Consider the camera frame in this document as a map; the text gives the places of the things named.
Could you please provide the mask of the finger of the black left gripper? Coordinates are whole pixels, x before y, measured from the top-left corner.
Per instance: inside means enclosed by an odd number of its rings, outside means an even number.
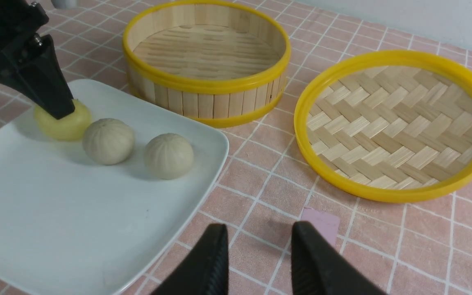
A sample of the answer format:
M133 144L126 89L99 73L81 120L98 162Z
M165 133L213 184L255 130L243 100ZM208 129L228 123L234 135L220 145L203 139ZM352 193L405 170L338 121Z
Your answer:
M0 84L28 97L55 119L75 111L50 35L0 39Z

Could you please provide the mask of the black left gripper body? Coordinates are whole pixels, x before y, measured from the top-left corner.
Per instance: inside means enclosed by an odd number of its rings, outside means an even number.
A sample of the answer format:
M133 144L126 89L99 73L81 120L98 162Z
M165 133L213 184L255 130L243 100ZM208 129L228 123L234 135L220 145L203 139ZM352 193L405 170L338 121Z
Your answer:
M37 2L0 0L0 68L26 61L37 31L48 22L49 17Z

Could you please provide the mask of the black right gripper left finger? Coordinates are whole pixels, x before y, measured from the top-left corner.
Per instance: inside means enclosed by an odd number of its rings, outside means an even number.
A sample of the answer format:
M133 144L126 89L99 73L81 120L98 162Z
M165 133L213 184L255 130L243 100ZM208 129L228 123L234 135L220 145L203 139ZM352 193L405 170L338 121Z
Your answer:
M152 291L153 295L227 295L229 246L225 224L206 227L176 269Z

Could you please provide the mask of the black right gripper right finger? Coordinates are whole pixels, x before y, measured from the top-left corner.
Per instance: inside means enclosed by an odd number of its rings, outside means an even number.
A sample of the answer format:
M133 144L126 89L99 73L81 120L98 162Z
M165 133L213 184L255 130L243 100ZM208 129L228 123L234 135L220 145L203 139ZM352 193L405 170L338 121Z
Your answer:
M292 226L291 286L295 295L385 295L308 221Z

